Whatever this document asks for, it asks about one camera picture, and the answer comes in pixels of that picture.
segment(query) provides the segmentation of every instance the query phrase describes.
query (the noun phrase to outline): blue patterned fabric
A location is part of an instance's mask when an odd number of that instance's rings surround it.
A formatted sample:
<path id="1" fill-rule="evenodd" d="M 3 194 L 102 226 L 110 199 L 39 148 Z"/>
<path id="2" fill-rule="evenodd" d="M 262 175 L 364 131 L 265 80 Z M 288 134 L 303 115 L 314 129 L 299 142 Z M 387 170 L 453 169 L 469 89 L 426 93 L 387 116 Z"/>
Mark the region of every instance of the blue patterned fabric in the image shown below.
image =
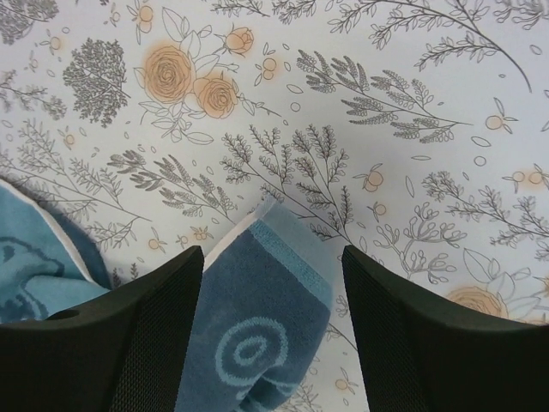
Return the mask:
<path id="1" fill-rule="evenodd" d="M 336 263 L 272 200 L 237 225 L 206 259 L 176 412 L 265 412 L 288 399 L 322 341 Z"/>
<path id="2" fill-rule="evenodd" d="M 0 324 L 79 305 L 107 292 L 95 282 L 106 280 L 84 233 L 0 179 Z"/>

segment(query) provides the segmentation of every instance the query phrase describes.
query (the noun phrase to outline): orange rose illustration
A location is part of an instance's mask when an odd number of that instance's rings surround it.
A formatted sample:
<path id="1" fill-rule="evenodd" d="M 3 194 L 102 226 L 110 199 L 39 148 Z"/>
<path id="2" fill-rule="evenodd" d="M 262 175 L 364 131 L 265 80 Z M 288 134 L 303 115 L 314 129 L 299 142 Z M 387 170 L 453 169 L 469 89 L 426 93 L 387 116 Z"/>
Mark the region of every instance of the orange rose illustration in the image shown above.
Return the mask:
<path id="1" fill-rule="evenodd" d="M 195 81 L 198 105 L 211 118 L 226 118 L 238 103 L 231 83 L 221 79 L 198 79 Z"/>
<path id="2" fill-rule="evenodd" d="M 244 54 L 254 44 L 254 35 L 247 27 L 235 28 L 226 36 L 225 44 L 231 53 Z"/>
<path id="3" fill-rule="evenodd" d="M 487 315 L 507 318 L 507 306 L 490 292 L 486 292 L 477 287 L 461 288 L 451 292 L 446 296 L 448 300 L 459 303 L 478 312 Z"/>
<path id="4" fill-rule="evenodd" d="M 156 50 L 145 63 L 145 88 L 162 103 L 181 101 L 195 79 L 195 65 L 171 45 Z"/>

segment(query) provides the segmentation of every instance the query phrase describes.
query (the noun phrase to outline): spiral pattern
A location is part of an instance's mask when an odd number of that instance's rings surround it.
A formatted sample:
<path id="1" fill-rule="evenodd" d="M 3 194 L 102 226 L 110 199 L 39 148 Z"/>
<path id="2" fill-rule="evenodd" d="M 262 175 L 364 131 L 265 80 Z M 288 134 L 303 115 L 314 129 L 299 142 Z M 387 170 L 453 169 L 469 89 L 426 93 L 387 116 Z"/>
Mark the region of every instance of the spiral pattern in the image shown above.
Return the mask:
<path id="1" fill-rule="evenodd" d="M 249 318 L 235 324 L 221 338 L 215 353 L 215 370 L 230 386 L 257 382 L 269 367 L 286 363 L 286 328 L 270 318 Z"/>

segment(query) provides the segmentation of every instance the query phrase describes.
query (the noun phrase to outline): white stripe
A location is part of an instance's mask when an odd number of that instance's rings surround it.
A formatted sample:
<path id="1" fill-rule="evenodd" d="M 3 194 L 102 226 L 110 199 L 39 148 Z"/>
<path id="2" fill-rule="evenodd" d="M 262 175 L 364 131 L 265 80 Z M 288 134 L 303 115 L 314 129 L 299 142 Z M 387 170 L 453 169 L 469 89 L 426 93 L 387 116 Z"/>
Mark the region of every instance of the white stripe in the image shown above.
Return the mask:
<path id="1" fill-rule="evenodd" d="M 80 256 L 78 249 L 76 249 L 75 244 L 72 243 L 70 237 L 65 233 L 61 226 L 59 226 L 59 223 L 57 223 L 56 220 L 48 212 L 43 210 L 33 199 L 23 195 L 20 191 L 18 191 L 15 187 L 10 185 L 5 180 L 0 179 L 0 186 L 2 186 L 15 197 L 17 197 L 19 200 L 33 207 L 40 214 L 40 216 L 42 216 L 42 219 L 44 219 L 45 223 L 50 227 L 51 231 L 57 236 L 57 238 L 65 248 L 65 251 L 67 251 L 69 257 L 74 262 L 76 268 L 81 272 L 82 276 L 84 276 L 87 281 L 98 284 L 89 274 L 86 264 Z"/>
<path id="2" fill-rule="evenodd" d="M 276 199 L 268 197 L 268 199 L 257 206 L 257 208 L 247 215 L 242 221 L 237 223 L 235 227 L 227 233 L 223 239 L 221 239 L 214 249 L 204 259 L 204 272 L 212 265 L 213 262 L 220 256 L 220 254 L 248 227 L 250 227 L 254 221 L 258 221 L 273 207 Z"/>

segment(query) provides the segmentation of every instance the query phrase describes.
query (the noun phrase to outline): floral wallpaper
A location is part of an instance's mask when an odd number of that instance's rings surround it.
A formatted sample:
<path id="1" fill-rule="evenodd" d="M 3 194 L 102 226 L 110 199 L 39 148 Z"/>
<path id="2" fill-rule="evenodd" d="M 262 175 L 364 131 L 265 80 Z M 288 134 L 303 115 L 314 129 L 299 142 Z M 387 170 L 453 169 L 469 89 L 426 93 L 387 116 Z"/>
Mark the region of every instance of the floral wallpaper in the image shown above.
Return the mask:
<path id="1" fill-rule="evenodd" d="M 549 312 L 547 0 L 0 0 L 0 176 L 119 286 L 268 194 L 464 306 Z M 279 410 L 367 410 L 342 279 Z"/>

